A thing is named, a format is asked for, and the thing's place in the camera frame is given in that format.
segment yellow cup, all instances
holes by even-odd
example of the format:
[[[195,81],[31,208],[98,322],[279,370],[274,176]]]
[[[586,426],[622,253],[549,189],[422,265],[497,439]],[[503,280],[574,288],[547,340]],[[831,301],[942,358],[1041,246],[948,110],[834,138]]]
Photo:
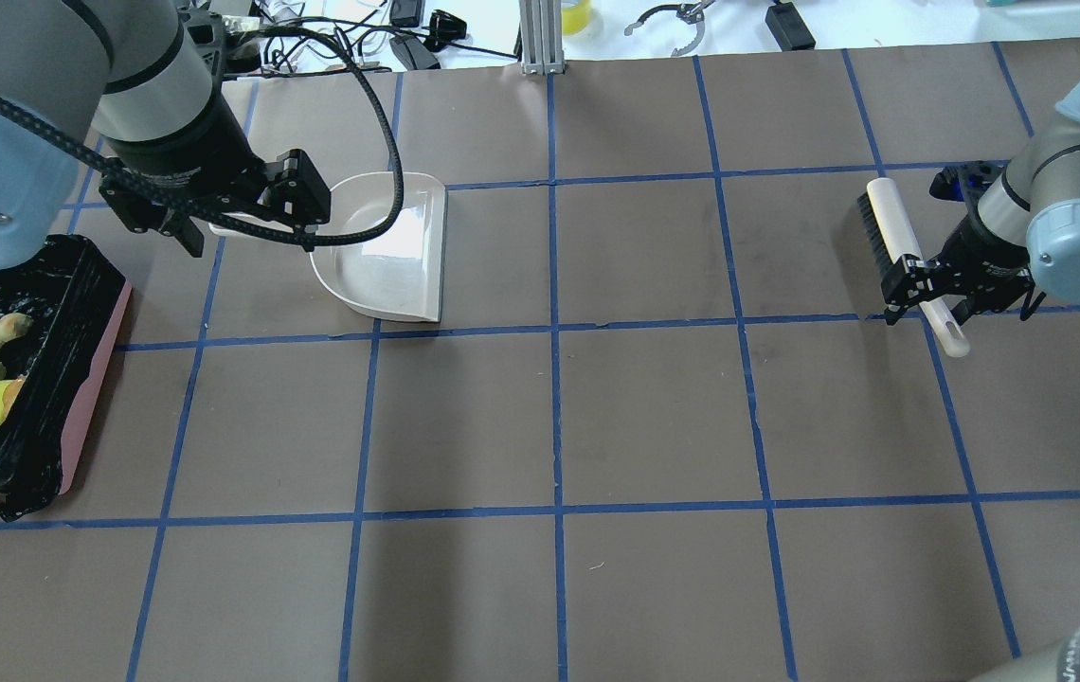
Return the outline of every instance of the yellow cup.
[[[561,0],[561,34],[575,35],[591,23],[591,0]]]

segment black bristles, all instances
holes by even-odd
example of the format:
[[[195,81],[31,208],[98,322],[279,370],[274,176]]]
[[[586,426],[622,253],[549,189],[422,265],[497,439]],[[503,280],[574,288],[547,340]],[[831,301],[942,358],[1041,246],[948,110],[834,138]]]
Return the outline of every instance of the black bristles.
[[[886,276],[894,269],[894,263],[890,259],[890,250],[886,248],[886,239],[881,236],[881,226],[877,225],[873,202],[868,199],[868,193],[861,195],[855,202],[860,205],[860,218],[864,219],[864,232],[868,237],[868,246],[873,250],[873,258],[877,260],[877,275],[885,280]]]

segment black trash bag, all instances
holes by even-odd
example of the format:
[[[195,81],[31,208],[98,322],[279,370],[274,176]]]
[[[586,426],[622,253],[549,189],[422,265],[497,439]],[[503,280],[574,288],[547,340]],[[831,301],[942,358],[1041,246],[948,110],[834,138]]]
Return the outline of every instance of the black trash bag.
[[[26,375],[0,425],[0,518],[45,508],[59,491],[59,438],[125,284],[84,237],[52,236],[27,263],[0,271],[0,317],[33,319],[0,349],[6,378]]]

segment dustpan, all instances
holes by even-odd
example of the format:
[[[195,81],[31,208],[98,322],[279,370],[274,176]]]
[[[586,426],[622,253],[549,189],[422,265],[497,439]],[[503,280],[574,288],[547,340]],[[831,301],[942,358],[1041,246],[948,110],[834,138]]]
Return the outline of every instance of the dustpan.
[[[440,322],[444,300],[446,186],[426,173],[402,173],[405,202],[388,232],[349,246],[311,252],[316,280],[359,313],[397,322]],[[364,173],[330,188],[330,222],[316,233],[355,233],[369,229],[392,208],[392,173]],[[255,225],[275,229],[241,216]],[[222,237],[245,237],[210,226]]]

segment white floor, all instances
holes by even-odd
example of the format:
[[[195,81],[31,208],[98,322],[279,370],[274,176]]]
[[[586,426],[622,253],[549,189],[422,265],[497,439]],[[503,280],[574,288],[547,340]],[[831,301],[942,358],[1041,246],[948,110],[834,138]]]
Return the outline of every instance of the white floor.
[[[687,44],[694,27],[684,25],[673,13],[652,17],[626,38],[623,28],[664,0],[591,0],[595,18],[579,35],[565,40],[567,59],[635,59],[664,57]],[[307,0],[309,13],[357,19],[379,0]],[[777,42],[764,23],[767,0],[718,0],[705,12],[705,39],[698,55],[773,52]],[[1080,0],[1021,0],[1007,8],[989,8],[986,0],[796,0],[818,48],[877,48],[888,44],[940,44],[989,42],[990,40],[1039,40],[1080,36]],[[428,0],[432,10],[446,10],[468,22],[467,42],[480,48],[511,52],[518,30],[517,0]],[[373,19],[383,23],[383,13]],[[372,43],[381,43],[379,39]],[[381,64],[401,69],[384,46],[376,53]],[[306,70],[323,68],[306,59]],[[444,68],[501,65],[501,57],[445,50]]]

